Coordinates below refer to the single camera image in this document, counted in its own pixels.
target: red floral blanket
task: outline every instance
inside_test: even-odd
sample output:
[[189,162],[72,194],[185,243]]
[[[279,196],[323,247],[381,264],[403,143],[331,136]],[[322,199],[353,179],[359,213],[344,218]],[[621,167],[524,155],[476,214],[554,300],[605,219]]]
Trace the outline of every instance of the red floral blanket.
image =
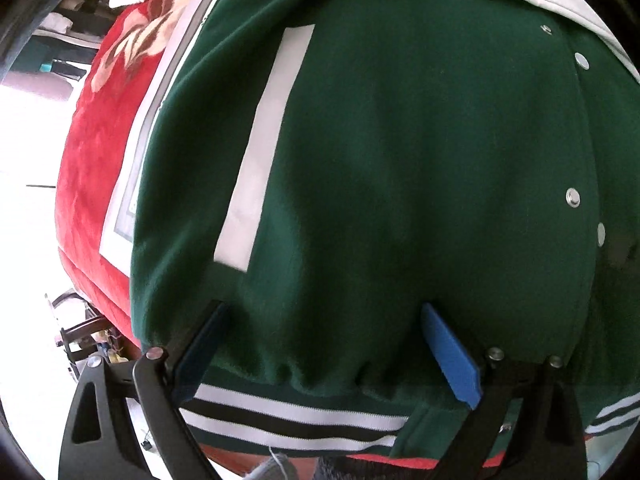
[[118,17],[78,99],[58,177],[62,265],[74,285],[138,345],[131,331],[128,272],[104,256],[103,231],[134,118],[191,1],[147,0]]

